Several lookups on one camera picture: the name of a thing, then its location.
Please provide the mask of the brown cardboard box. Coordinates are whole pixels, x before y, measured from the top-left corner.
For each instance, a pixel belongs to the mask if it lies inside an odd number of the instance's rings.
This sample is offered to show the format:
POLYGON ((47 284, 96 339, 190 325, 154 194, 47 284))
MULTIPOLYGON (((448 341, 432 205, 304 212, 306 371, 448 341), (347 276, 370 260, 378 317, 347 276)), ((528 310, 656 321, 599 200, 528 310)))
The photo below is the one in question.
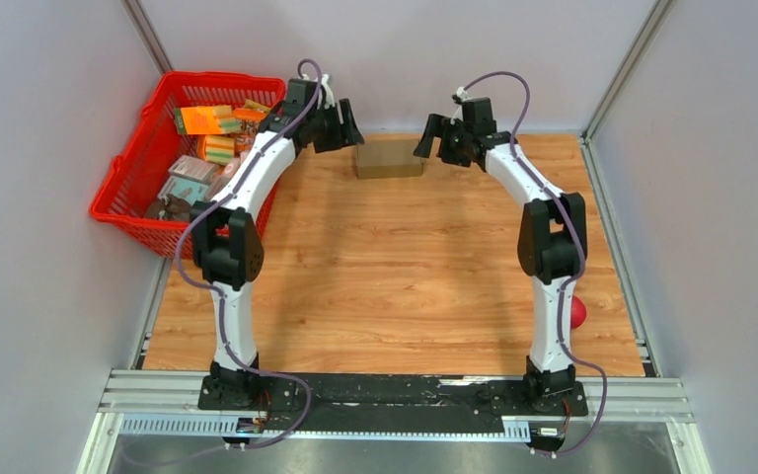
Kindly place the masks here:
POLYGON ((359 180, 420 177, 423 159, 415 156, 417 138, 371 139, 356 147, 354 167, 359 180))

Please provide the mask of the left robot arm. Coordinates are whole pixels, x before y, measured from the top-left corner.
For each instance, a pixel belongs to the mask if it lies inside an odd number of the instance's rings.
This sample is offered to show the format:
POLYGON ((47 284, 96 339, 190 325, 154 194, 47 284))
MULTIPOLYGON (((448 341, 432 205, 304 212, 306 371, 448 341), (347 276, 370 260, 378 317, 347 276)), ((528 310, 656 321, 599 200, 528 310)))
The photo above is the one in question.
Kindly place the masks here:
POLYGON ((257 219, 283 172, 308 146, 337 151, 364 139, 328 75, 292 79, 285 98, 260 123, 247 157, 212 201, 191 214, 192 256, 213 299, 216 350, 200 404, 248 410, 262 397, 264 373, 252 330, 252 292, 265 259, 257 219))

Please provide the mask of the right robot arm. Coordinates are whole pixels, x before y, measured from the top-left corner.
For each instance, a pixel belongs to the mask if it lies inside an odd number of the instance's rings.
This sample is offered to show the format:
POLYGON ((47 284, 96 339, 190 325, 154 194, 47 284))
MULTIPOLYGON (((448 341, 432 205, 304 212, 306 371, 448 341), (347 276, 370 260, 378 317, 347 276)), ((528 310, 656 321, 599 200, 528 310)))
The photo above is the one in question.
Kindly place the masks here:
POLYGON ((536 413, 551 412, 576 389, 570 330, 587 253, 583 196, 563 192, 530 162, 514 133, 498 128, 488 98, 459 101, 454 117, 429 115, 414 154, 479 166, 520 208, 516 252, 533 288, 534 329, 518 396, 536 413))

